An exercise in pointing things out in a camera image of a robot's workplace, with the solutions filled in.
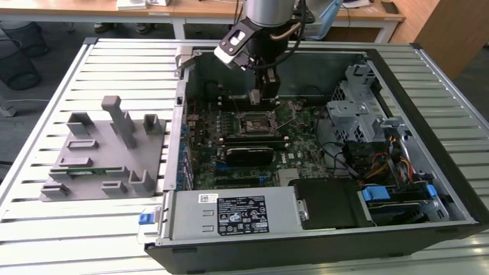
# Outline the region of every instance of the power supply label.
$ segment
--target power supply label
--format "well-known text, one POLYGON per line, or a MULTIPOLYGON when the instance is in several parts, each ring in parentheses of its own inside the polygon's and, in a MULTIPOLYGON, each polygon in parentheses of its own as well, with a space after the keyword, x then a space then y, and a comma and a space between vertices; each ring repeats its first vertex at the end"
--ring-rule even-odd
POLYGON ((221 236, 268 233, 265 196, 218 198, 217 232, 221 236))

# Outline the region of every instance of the gray floor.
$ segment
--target gray floor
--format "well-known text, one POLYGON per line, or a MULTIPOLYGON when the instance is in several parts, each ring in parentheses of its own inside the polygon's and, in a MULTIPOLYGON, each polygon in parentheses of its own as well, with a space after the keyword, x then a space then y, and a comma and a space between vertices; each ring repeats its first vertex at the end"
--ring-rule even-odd
MULTIPOLYGON (((72 33, 66 32, 65 23, 44 22, 38 25, 42 27, 42 36, 49 46, 49 52, 33 59, 42 81, 34 88, 25 91, 12 91, 0 83, 0 95, 8 100, 50 99, 85 37, 174 38, 169 24, 160 24, 157 29, 145 36, 136 33, 132 24, 118 24, 116 29, 100 35, 93 33, 93 24, 89 23, 76 23, 76 30, 72 33)), ((185 31, 189 39, 220 39, 228 28, 218 25, 186 25, 185 31)), ((489 49, 483 49, 454 83, 486 119, 489 118, 487 76, 489 49)), ((0 116, 0 160, 14 160, 45 105, 46 102, 41 101, 16 102, 16 117, 0 116)), ((6 168, 0 166, 0 179, 6 173, 6 168)))

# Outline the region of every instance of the slotted aluminum table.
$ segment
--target slotted aluminum table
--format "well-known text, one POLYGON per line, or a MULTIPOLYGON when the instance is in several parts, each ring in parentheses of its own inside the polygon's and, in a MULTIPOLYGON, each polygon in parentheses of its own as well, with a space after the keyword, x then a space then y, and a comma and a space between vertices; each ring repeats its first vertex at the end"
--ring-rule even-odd
MULTIPOLYGON (((0 274, 168 274, 137 239, 138 213, 162 202, 170 123, 166 124, 157 194, 144 199, 50 202, 37 200, 65 140, 70 111, 109 119, 100 102, 118 95, 133 119, 148 112, 170 120, 180 46, 216 41, 100 39, 82 45, 17 160, 0 185, 0 274)), ((409 45, 303 42, 303 47, 377 48, 454 162, 489 205, 489 127, 422 50, 409 45)), ((386 98, 391 112, 398 113, 386 98)), ((226 274, 482 274, 489 272, 489 236, 442 242, 411 256, 226 274)))

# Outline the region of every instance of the black mesh trash bin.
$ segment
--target black mesh trash bin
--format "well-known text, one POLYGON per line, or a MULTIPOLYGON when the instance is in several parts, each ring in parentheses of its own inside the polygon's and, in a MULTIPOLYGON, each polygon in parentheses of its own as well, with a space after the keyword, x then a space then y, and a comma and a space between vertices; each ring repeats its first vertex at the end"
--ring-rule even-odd
POLYGON ((25 90, 40 81, 30 59, 17 40, 0 40, 0 80, 12 90, 25 90))
POLYGON ((1 21, 0 28, 8 38, 22 43, 22 52, 29 57, 41 56, 48 51, 48 46, 40 34, 40 26, 36 22, 1 21))

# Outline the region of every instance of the blue connector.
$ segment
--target blue connector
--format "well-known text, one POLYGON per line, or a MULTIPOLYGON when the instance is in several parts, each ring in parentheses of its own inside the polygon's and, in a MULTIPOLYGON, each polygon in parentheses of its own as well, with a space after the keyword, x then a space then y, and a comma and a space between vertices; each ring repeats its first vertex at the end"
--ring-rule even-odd
POLYGON ((266 180, 268 176, 260 176, 258 179, 260 179, 260 185, 264 185, 265 184, 265 180, 266 180))
POLYGON ((383 186, 367 186, 363 190, 361 190, 361 194, 366 202, 390 199, 387 189, 383 186))
POLYGON ((430 195, 431 198, 434 198, 438 194, 438 192, 435 192, 434 186, 431 184, 426 185, 426 189, 427 189, 427 193, 430 195))
POLYGON ((141 213, 138 215, 138 225, 154 224, 154 213, 141 213))

